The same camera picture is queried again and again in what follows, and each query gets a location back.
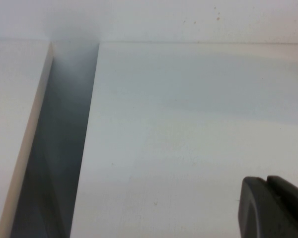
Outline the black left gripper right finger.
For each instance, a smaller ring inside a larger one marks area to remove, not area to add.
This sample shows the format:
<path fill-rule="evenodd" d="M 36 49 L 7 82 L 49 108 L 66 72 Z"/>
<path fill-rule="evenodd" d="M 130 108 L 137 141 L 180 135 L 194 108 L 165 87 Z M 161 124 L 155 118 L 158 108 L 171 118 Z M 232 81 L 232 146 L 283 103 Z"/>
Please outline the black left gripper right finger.
<path fill-rule="evenodd" d="M 279 176 L 268 176 L 267 184 L 286 210 L 287 217 L 298 226 L 298 187 Z"/>

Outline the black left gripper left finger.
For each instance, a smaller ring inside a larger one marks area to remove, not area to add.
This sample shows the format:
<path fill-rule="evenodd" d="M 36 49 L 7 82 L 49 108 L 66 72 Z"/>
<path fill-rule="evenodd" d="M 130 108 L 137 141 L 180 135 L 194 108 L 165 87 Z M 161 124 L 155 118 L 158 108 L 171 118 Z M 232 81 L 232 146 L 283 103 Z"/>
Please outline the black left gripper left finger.
<path fill-rule="evenodd" d="M 296 237 L 296 226 L 261 178 L 243 179 L 238 222 L 242 238 Z"/>

